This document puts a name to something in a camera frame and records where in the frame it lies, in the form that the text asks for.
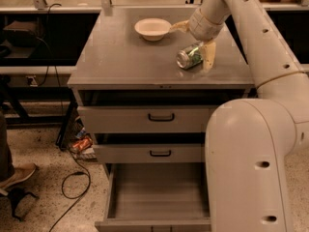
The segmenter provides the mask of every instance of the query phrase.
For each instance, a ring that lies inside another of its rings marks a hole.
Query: electrical outlet
[[[37,82],[36,76],[34,74],[26,75],[26,78],[27,78],[27,84],[30,87],[38,87],[38,82]]]

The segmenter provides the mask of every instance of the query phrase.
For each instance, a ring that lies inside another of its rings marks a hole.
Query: silver can
[[[180,68],[189,69],[203,61],[199,47],[203,42],[194,43],[177,53],[176,61]]]

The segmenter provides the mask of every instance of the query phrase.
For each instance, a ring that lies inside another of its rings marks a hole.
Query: pant leg
[[[3,113],[0,111],[0,182],[14,175],[12,155],[7,142],[7,124]]]

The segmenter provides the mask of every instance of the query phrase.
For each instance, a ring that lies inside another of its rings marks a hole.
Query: person's shoe
[[[36,171],[37,166],[34,163],[27,163],[15,168],[15,173],[8,180],[0,182],[0,189],[28,180]]]

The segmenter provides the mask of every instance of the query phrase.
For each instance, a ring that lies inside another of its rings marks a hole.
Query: gray countertop
[[[134,30],[140,19],[158,17],[173,24],[189,19],[194,10],[194,6],[102,10],[69,86],[79,85],[85,89],[102,85],[104,88],[115,85],[125,88],[141,85],[144,88],[252,87],[250,70],[226,27],[216,39],[214,66],[208,73],[202,71],[202,65],[185,71],[176,63],[177,51],[196,42],[190,34],[175,32],[159,42],[148,42]]]

